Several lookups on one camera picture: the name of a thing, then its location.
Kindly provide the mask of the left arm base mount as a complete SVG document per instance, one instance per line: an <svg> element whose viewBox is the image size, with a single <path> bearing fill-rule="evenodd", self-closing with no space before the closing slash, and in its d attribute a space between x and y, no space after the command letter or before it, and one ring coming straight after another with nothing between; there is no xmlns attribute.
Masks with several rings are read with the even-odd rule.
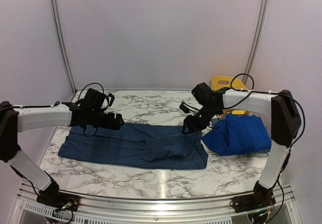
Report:
<svg viewBox="0 0 322 224"><path fill-rule="evenodd" d="M59 211L71 210L73 212L76 212L81 198L78 195L59 192L58 196L52 199L45 200L44 197L38 196L36 200L38 203L55 207Z"/></svg>

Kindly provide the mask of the blue pleated skirt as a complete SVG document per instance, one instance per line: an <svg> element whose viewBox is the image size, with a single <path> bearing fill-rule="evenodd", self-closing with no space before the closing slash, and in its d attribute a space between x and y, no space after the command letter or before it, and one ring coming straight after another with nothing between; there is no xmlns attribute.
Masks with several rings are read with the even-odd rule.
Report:
<svg viewBox="0 0 322 224"><path fill-rule="evenodd" d="M267 152L272 142L260 117L233 114L216 122L202 141L220 156Z"/></svg>

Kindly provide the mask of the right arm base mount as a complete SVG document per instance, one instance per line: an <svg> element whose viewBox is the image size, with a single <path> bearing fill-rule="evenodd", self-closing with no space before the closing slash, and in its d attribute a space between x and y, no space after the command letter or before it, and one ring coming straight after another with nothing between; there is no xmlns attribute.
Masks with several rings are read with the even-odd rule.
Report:
<svg viewBox="0 0 322 224"><path fill-rule="evenodd" d="M229 205L235 211L235 213L253 211L265 207L272 207L276 204L276 200L273 194L269 194L267 197L263 197L260 194L246 194L235 196L230 201Z"/></svg>

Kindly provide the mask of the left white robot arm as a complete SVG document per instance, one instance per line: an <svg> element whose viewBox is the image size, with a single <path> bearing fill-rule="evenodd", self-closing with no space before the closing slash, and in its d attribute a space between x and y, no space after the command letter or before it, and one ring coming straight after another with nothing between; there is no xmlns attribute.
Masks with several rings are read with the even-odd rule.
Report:
<svg viewBox="0 0 322 224"><path fill-rule="evenodd" d="M53 132L56 128L80 127L86 135L87 127L98 132L100 128L120 130L124 125L121 114L109 112L115 96L89 83L83 87L75 102L57 101L47 105L12 104L1 102L1 162L9 165L18 175L37 188L37 194L52 206L63 203L63 194L58 183L40 168L19 144L20 136L39 135L46 129Z"/></svg>

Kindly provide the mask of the grey-blue garment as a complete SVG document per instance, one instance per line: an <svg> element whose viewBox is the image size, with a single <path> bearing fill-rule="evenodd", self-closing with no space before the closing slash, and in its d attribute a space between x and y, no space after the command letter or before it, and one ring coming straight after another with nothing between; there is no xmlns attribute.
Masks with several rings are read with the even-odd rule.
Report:
<svg viewBox="0 0 322 224"><path fill-rule="evenodd" d="M205 169L202 132L183 135L181 126L125 123L120 130L72 127L58 156L95 164L142 169Z"/></svg>

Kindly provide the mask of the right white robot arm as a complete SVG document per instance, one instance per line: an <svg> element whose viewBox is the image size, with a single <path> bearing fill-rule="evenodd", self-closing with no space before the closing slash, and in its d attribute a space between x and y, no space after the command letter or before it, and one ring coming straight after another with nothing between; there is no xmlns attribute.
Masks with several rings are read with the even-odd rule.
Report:
<svg viewBox="0 0 322 224"><path fill-rule="evenodd" d="M212 90L206 83L198 84L192 95L202 106L183 121L182 134L204 130L211 119L224 110L238 109L269 117L268 135L271 148L264 170L254 186L249 203L261 207L272 195L272 190L284 171L294 144L305 131L305 113L289 90L279 92L236 89L233 85Z"/></svg>

